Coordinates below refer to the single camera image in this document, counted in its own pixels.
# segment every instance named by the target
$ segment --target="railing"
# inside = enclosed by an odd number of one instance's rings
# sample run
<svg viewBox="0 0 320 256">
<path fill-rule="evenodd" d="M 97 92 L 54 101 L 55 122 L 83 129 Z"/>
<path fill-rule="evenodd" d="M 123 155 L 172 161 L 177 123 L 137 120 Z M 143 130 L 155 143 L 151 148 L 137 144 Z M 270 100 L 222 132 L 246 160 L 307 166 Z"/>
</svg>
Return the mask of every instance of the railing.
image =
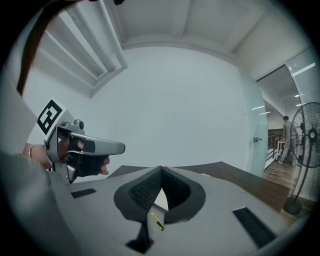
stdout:
<svg viewBox="0 0 320 256">
<path fill-rule="evenodd" d="M 272 149 L 269 153 L 266 155 L 266 160 L 268 161 L 270 158 L 275 158 L 275 154 L 279 152 L 275 152 L 278 150 L 278 141 L 282 140 L 282 135 L 270 135 L 268 136 L 268 151 L 269 149 Z"/>
</svg>

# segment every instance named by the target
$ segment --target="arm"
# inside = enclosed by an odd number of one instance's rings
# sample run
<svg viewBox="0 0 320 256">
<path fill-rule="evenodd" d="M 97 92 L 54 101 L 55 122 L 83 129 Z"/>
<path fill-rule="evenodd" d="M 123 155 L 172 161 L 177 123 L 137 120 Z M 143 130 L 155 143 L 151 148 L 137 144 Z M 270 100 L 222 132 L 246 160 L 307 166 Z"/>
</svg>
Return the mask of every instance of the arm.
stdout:
<svg viewBox="0 0 320 256">
<path fill-rule="evenodd" d="M 32 144 L 26 143 L 22 152 L 22 155 L 26 158 L 29 158 L 29 150 L 31 148 Z M 62 159 L 69 150 L 69 139 L 63 139 L 59 142 L 58 145 L 58 153 L 59 157 Z M 83 149 L 84 143 L 79 140 L 78 142 L 79 149 Z M 51 168 L 51 164 L 49 162 L 45 145 L 34 145 L 31 149 L 31 159 L 38 162 L 43 166 L 45 169 Z M 103 162 L 103 165 L 101 166 L 100 174 L 107 175 L 109 172 L 107 171 L 107 165 L 110 163 L 109 157 L 106 158 Z"/>
<path fill-rule="evenodd" d="M 32 144 L 26 143 L 23 149 L 23 156 L 29 158 L 29 150 Z M 43 168 L 49 169 L 51 168 L 49 159 L 46 154 L 45 145 L 34 145 L 31 149 L 31 159 L 40 163 Z"/>
<path fill-rule="evenodd" d="M 282 135 L 282 139 L 284 140 L 286 137 L 286 128 L 285 125 L 283 125 L 283 135 Z"/>
<path fill-rule="evenodd" d="M 295 125 L 293 126 L 293 130 L 294 130 L 294 133 L 295 133 L 295 139 L 298 140 L 299 137 L 298 137 L 298 132 L 297 132 L 297 128 L 296 128 Z"/>
</svg>

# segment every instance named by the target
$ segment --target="black rubber pad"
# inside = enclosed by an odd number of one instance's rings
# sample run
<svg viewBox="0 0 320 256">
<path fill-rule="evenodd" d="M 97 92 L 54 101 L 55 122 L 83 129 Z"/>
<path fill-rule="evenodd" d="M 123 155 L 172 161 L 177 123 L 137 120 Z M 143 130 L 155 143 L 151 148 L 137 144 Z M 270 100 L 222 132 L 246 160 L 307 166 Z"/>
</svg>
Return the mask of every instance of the black rubber pad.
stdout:
<svg viewBox="0 0 320 256">
<path fill-rule="evenodd" d="M 267 245 L 276 238 L 275 234 L 247 207 L 234 210 L 233 213 L 259 248 Z"/>
<path fill-rule="evenodd" d="M 80 198 L 83 196 L 93 194 L 95 192 L 97 192 L 97 191 L 95 191 L 93 188 L 87 188 L 87 189 L 71 192 L 71 195 L 73 196 L 73 198 Z"/>
</svg>

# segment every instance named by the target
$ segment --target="person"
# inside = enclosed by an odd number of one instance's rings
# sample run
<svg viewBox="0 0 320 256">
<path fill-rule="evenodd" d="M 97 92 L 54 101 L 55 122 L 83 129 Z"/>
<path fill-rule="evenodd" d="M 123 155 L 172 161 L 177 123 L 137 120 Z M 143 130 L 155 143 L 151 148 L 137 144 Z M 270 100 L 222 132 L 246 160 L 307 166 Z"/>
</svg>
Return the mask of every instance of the person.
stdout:
<svg viewBox="0 0 320 256">
<path fill-rule="evenodd" d="M 55 19 L 55 17 L 66 9 L 80 3 L 82 0 L 47 0 L 44 1 L 44 7 L 41 10 L 33 28 L 31 29 L 22 53 L 21 69 L 19 79 L 17 83 L 17 91 L 22 96 L 26 82 L 28 79 L 29 71 L 35 60 L 41 39 L 45 34 L 47 27 Z M 83 148 L 83 142 L 78 144 L 79 149 Z M 61 159 L 67 154 L 69 149 L 69 139 L 63 139 L 59 142 L 59 156 Z M 33 161 L 41 164 L 45 169 L 50 169 L 52 166 L 46 154 L 45 145 L 32 145 L 26 143 L 22 152 L 22 155 L 26 158 L 31 158 Z M 107 165 L 110 163 L 110 159 L 106 158 L 104 164 L 100 168 L 100 174 L 107 175 Z"/>
<path fill-rule="evenodd" d="M 278 164 L 282 165 L 283 160 L 286 158 L 289 149 L 291 147 L 291 142 L 292 142 L 292 149 L 291 149 L 291 158 L 292 158 L 292 165 L 294 166 L 296 164 L 296 157 L 294 156 L 293 150 L 295 150 L 296 147 L 296 141 L 298 140 L 298 132 L 297 129 L 294 125 L 292 125 L 292 122 L 289 121 L 288 116 L 283 117 L 283 137 L 285 139 L 285 144 L 284 144 L 284 149 L 282 156 L 280 160 L 278 160 Z"/>
<path fill-rule="evenodd" d="M 84 147 L 84 142 L 82 140 L 78 141 L 78 147 L 80 150 Z M 58 154 L 61 159 L 64 158 L 64 156 L 67 154 L 69 150 L 69 138 L 62 139 L 58 144 Z M 26 143 L 22 152 L 22 155 L 25 158 L 31 159 L 33 161 L 38 162 L 43 166 L 45 169 L 52 168 L 51 162 L 48 159 L 45 145 L 44 144 L 29 144 Z M 108 175 L 109 172 L 107 170 L 107 165 L 110 163 L 109 157 L 106 158 L 103 162 L 103 165 L 100 167 L 100 174 L 102 175 Z"/>
</svg>

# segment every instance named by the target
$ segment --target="ceiling light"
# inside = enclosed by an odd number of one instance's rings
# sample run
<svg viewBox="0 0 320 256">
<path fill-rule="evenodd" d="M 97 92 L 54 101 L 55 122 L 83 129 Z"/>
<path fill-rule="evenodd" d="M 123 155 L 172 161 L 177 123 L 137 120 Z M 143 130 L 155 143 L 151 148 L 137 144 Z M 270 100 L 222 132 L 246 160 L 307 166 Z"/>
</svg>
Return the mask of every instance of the ceiling light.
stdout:
<svg viewBox="0 0 320 256">
<path fill-rule="evenodd" d="M 294 77 L 294 76 L 296 76 L 296 75 L 299 75 L 300 73 L 302 73 L 302 72 L 304 72 L 304 71 L 306 71 L 306 70 L 308 70 L 308 69 L 311 69 L 311 68 L 314 67 L 315 65 L 316 65 L 316 63 L 312 63 L 312 64 L 310 64 L 310 65 L 308 65 L 308 66 L 300 69 L 299 71 L 294 72 L 294 73 L 292 74 L 292 76 Z"/>
<path fill-rule="evenodd" d="M 260 108 L 263 108 L 264 106 L 265 106 L 265 105 L 263 105 L 263 106 L 258 106 L 258 107 L 255 107 L 255 108 L 251 109 L 251 110 L 260 109 Z"/>
</svg>

